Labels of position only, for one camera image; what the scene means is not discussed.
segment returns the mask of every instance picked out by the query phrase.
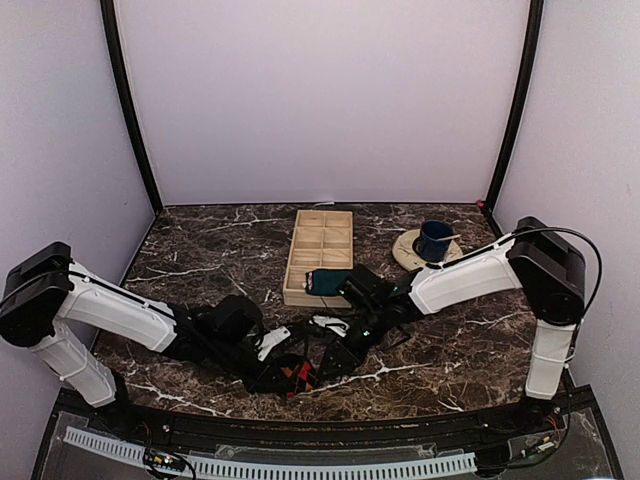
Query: teal cloth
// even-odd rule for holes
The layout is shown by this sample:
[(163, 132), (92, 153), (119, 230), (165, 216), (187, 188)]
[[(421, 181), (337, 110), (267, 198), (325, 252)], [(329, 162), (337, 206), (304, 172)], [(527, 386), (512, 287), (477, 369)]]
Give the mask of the teal cloth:
[(305, 290), (317, 297), (336, 297), (340, 295), (338, 287), (351, 274), (351, 270), (329, 270), (320, 268), (307, 273)]

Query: wire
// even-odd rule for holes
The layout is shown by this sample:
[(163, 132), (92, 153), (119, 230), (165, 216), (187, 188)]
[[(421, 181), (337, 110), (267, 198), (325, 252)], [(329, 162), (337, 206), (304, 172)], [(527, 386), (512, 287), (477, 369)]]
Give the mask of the wire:
[(564, 435), (562, 436), (562, 438), (558, 441), (558, 444), (556, 445), (556, 448), (551, 450), (551, 452), (549, 454), (545, 455), (544, 457), (542, 457), (541, 459), (537, 460), (534, 463), (524, 463), (524, 464), (509, 465), (509, 466), (507, 466), (507, 469), (508, 470), (512, 470), (512, 469), (515, 470), (515, 469), (520, 469), (520, 468), (535, 467), (537, 465), (543, 464), (544, 462), (549, 460), (551, 457), (553, 457), (553, 455), (558, 450), (560, 450), (560, 447), (562, 447), (562, 445), (564, 444), (565, 440), (569, 436), (569, 431), (570, 430), (571, 430), (571, 393), (569, 393), (569, 389), (567, 388), (567, 428), (565, 429)]
[(331, 310), (331, 314), (332, 314), (334, 317), (339, 316), (339, 313), (338, 313), (338, 312), (336, 312), (335, 308), (330, 307), (329, 305), (327, 305), (327, 302), (325, 302), (325, 300), (324, 300), (324, 297), (323, 297), (323, 296), (320, 296), (320, 300), (322, 300), (322, 304), (324, 305), (324, 308), (326, 308), (327, 310)]
[(143, 421), (142, 422), (142, 426), (145, 428), (146, 432), (147, 432), (147, 445), (151, 445), (152, 442), (152, 435), (151, 435), (151, 429), (149, 428), (149, 425), (147, 425), (147, 422)]
[(251, 337), (251, 342), (255, 348), (259, 348), (264, 342), (264, 336), (266, 335), (266, 329), (264, 328), (264, 322), (262, 319), (256, 320), (257, 333)]
[(567, 386), (565, 386), (567, 395), (567, 428), (565, 429), (564, 435), (562, 436), (562, 438), (559, 439), (558, 443), (556, 444), (556, 447), (551, 450), (548, 454), (546, 454), (544, 457), (540, 458), (539, 460), (533, 462), (533, 463), (516, 463), (519, 462), (521, 460), (524, 460), (524, 458), (522, 457), (512, 457), (509, 460), (507, 460), (506, 462), (503, 463), (499, 463), (496, 465), (483, 465), (483, 464), (477, 464), (478, 468), (482, 468), (485, 470), (497, 470), (497, 469), (507, 469), (507, 470), (517, 470), (517, 469), (521, 469), (521, 468), (529, 468), (529, 467), (535, 467), (537, 465), (540, 465), (544, 462), (546, 462), (547, 460), (549, 460), (558, 450), (560, 450), (560, 447), (562, 447), (562, 445), (564, 444), (565, 440), (567, 439), (567, 437), (569, 436), (569, 431), (571, 429), (571, 393), (569, 391), (569, 388), (567, 388)]
[(547, 422), (549, 422), (551, 424), (551, 426), (553, 427), (553, 434), (556, 436), (556, 438), (560, 438), (560, 430), (558, 430), (558, 423), (556, 422), (556, 419), (553, 418), (551, 415), (547, 416)]
[(191, 465), (191, 462), (189, 462), (189, 460), (187, 460), (182, 455), (179, 455), (177, 453), (171, 453), (171, 455), (173, 455), (174, 457), (179, 458), (180, 460), (182, 460), (187, 465), (187, 468), (191, 471), (191, 480), (198, 480), (198, 475), (196, 474), (196, 469), (193, 468), (193, 465)]

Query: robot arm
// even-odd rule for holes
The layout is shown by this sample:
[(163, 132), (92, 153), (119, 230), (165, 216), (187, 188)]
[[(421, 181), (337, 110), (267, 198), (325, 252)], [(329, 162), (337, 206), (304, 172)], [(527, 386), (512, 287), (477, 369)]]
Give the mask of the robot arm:
[[(527, 217), (516, 232), (544, 227)], [(520, 235), (505, 235), (459, 260), (425, 267), (400, 284), (356, 266), (340, 291), (367, 313), (327, 349), (321, 380), (353, 371), (391, 328), (456, 303), (522, 288), (538, 319), (525, 393), (553, 398), (584, 313), (584, 257), (556, 233)]]
[(91, 355), (65, 320), (121, 335), (170, 358), (213, 361), (240, 377), (248, 390), (290, 387), (280, 369), (259, 361), (254, 346), (243, 342), (262, 319), (249, 299), (229, 296), (216, 307), (192, 310), (148, 300), (91, 273), (60, 242), (9, 272), (1, 305), (0, 335), (7, 342), (30, 349), (92, 407), (119, 406), (114, 417), (123, 417), (127, 408), (124, 381)]
[[(522, 288), (538, 318), (526, 395), (551, 399), (584, 313), (585, 263), (580, 252), (555, 233), (522, 234), (541, 227), (536, 219), (525, 218), (517, 235), (506, 235), (459, 260), (423, 268), (397, 284), (356, 266), (340, 291), (365, 313), (327, 347), (314, 381), (352, 373), (394, 327), (449, 305)], [(290, 354), (274, 359), (268, 349), (246, 341), (262, 319), (249, 299), (230, 296), (216, 307), (191, 310), (151, 301), (92, 274), (71, 259), (70, 247), (63, 243), (51, 244), (11, 270), (0, 305), (0, 335), (32, 350), (87, 403), (107, 412), (107, 420), (127, 416), (124, 381), (87, 351), (65, 324), (67, 319), (130, 338), (170, 358), (212, 361), (242, 379), (250, 392), (291, 393), (313, 386), (307, 379), (310, 365), (303, 365), (302, 385), (284, 373), (297, 371), (300, 358), (293, 359), (295, 365), (285, 365), (283, 358), (291, 361)], [(272, 348), (293, 337), (286, 328), (280, 330), (263, 335), (260, 347)], [(305, 334), (304, 326), (300, 332)]]

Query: marble table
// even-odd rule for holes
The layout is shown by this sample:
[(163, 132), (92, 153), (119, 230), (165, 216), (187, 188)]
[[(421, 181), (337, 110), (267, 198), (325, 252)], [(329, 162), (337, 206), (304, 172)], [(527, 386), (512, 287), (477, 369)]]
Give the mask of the marble table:
[[(310, 205), (184, 206), (164, 210), (126, 288), (178, 304), (215, 304), (229, 294), (255, 301), (267, 327), (305, 321), (314, 310), (283, 304), (282, 283), (298, 209)], [(354, 261), (394, 278), (391, 247), (425, 219), (451, 224), (463, 252), (494, 237), (475, 205), (341, 204), (354, 213)], [(363, 421), (410, 418), (516, 402), (526, 379), (535, 318), (519, 291), (455, 305), (406, 327), (411, 339), (370, 352), (351, 377), (293, 398), (249, 395), (240, 381), (161, 357), (103, 332), (96, 356), (126, 379), (134, 403), (243, 419)]]

